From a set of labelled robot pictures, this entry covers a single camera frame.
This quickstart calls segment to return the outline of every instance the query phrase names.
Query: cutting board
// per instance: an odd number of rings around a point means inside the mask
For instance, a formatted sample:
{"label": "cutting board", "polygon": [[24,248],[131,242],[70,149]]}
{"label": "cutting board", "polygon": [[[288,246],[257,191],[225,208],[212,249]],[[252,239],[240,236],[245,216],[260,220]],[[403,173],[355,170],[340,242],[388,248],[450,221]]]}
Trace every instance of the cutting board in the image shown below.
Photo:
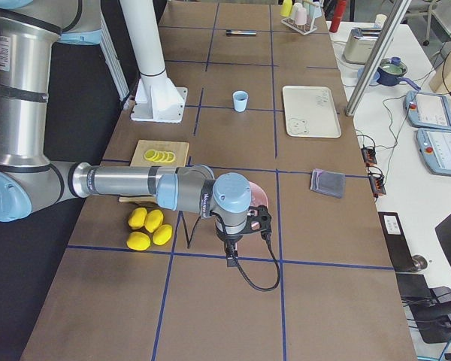
{"label": "cutting board", "polygon": [[[162,150],[175,153],[175,160],[172,163],[151,162],[145,160],[144,154],[149,149]],[[189,152],[189,143],[182,141],[145,141],[140,140],[135,148],[134,156],[130,162],[131,167],[184,167]],[[156,198],[152,196],[144,197],[119,197],[119,202],[155,202]]]}

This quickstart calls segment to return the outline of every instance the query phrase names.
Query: blue pot handle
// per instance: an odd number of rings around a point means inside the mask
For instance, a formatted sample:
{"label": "blue pot handle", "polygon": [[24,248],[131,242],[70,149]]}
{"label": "blue pot handle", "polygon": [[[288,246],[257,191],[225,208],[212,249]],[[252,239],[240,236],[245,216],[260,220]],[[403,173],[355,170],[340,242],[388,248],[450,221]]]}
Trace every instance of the blue pot handle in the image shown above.
{"label": "blue pot handle", "polygon": [[399,77],[398,80],[399,81],[405,81],[406,83],[411,85],[414,90],[416,90],[418,92],[421,90],[421,87],[418,84],[414,83],[411,79],[409,79],[407,77]]}

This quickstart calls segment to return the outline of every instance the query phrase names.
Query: black wall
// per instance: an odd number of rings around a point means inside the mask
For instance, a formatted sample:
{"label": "black wall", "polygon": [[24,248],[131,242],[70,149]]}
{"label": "black wall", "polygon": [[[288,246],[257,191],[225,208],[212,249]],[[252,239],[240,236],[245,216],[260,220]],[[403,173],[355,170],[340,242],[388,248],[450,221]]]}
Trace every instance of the black wall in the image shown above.
{"label": "black wall", "polygon": [[[165,4],[154,1],[157,19]],[[132,87],[138,71],[118,0],[102,2],[102,12]],[[49,96],[45,155],[99,163],[121,110],[100,47],[54,44]],[[0,361],[20,358],[82,205],[73,199],[0,223]]]}

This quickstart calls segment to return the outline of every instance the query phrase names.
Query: red bottle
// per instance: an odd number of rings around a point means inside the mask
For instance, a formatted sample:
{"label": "red bottle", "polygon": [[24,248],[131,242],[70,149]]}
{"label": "red bottle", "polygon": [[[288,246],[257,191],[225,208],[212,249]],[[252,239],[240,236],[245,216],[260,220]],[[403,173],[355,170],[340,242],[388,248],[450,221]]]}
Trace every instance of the red bottle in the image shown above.
{"label": "red bottle", "polygon": [[336,10],[334,10],[334,16],[332,17],[330,32],[337,32],[339,24],[343,19],[344,11],[346,10],[347,0],[337,0]]}

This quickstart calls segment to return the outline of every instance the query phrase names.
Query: gray cloth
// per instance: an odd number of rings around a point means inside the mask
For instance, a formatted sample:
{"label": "gray cloth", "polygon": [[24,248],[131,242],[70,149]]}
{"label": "gray cloth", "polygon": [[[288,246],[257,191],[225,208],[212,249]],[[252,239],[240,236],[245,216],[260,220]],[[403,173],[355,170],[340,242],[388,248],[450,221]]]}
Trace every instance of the gray cloth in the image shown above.
{"label": "gray cloth", "polygon": [[343,198],[346,176],[342,173],[314,169],[310,180],[310,189],[336,198]]}

